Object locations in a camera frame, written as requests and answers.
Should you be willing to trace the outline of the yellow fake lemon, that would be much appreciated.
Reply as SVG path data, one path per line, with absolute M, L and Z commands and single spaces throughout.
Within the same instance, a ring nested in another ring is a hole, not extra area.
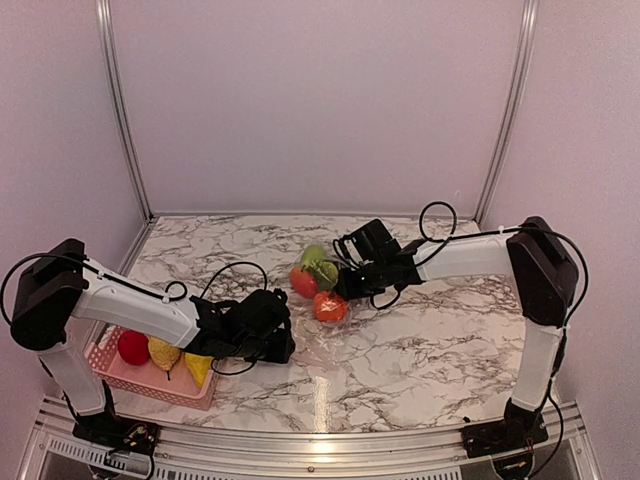
M 184 358 L 195 384 L 199 389 L 202 389 L 214 358 L 192 353 L 185 353 Z

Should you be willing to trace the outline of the orange fake fruit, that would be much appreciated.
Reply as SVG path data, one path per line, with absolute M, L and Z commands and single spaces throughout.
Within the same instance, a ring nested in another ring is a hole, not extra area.
M 348 313 L 348 303 L 331 292 L 319 292 L 313 299 L 314 317 L 323 323 L 343 321 Z

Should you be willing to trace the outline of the clear zip top bag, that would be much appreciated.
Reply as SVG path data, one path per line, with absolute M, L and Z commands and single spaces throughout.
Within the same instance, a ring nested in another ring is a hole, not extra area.
M 373 321 L 390 315 L 397 298 L 371 302 L 369 286 L 357 266 L 327 246 L 310 244 L 289 271 L 292 333 L 298 366 L 335 370 L 348 338 Z

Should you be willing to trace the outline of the beige fake bread ball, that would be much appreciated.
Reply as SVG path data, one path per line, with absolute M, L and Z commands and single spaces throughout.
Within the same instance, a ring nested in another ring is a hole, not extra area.
M 153 363 L 164 372 L 170 372 L 182 354 L 179 348 L 155 337 L 148 338 L 147 348 Z

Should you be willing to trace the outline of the red fake apple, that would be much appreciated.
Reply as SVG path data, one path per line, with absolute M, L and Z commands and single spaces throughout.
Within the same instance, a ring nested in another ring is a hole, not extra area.
M 121 359 L 132 366 L 142 366 L 150 358 L 148 338 L 132 330 L 126 330 L 120 335 L 117 350 Z

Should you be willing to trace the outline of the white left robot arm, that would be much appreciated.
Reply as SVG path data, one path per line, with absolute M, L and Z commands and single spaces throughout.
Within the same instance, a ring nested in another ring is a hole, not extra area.
M 286 364 L 295 351 L 287 296 L 257 289 L 244 300 L 211 302 L 188 291 L 173 296 L 129 280 L 89 258 L 69 238 L 53 250 L 17 261 L 11 311 L 1 312 L 12 339 L 37 353 L 66 395 L 72 411 L 106 445 L 125 438 L 126 423 L 113 413 L 106 385 L 66 335 L 72 318 L 106 322 L 216 360 Z

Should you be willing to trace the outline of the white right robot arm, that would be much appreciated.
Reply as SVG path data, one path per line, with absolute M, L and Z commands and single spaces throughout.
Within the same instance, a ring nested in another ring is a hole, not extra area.
M 400 245 L 379 219 L 334 242 L 345 266 L 337 294 L 369 299 L 394 290 L 459 278 L 496 278 L 508 285 L 525 320 L 518 377 L 495 438 L 515 448 L 534 431 L 528 412 L 545 402 L 560 369 L 571 317 L 584 301 L 589 272 L 584 255 L 567 236 L 539 216 L 522 224 L 442 240 L 423 237 Z

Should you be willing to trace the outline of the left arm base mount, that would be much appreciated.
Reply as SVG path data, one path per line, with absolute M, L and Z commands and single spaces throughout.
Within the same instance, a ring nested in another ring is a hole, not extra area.
M 128 417 L 110 420 L 83 419 L 75 423 L 73 436 L 103 447 L 111 453 L 133 452 L 151 455 L 156 448 L 160 427 L 153 422 Z

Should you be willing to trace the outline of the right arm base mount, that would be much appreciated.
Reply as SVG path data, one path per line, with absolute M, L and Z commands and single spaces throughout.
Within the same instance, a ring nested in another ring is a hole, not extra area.
M 461 435 L 469 458 L 527 449 L 549 439 L 545 425 L 534 426 L 525 432 L 519 425 L 511 425 L 504 420 L 468 424 L 462 429 Z

